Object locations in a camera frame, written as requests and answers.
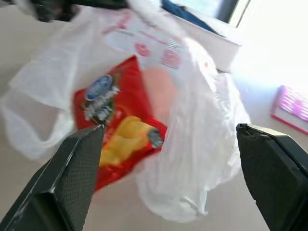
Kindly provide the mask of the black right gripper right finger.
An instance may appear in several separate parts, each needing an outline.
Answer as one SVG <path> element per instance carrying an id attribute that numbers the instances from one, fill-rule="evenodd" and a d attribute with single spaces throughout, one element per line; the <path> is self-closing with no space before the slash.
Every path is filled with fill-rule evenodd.
<path id="1" fill-rule="evenodd" d="M 248 190 L 271 231 L 308 229 L 308 153 L 289 135 L 236 127 Z"/>

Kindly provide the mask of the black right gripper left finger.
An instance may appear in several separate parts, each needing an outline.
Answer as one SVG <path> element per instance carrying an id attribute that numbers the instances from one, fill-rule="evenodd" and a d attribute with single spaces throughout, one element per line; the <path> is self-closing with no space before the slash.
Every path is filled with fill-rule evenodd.
<path id="1" fill-rule="evenodd" d="M 65 138 L 30 179 L 0 223 L 2 231 L 81 231 L 91 204 L 103 143 L 96 125 Z"/>

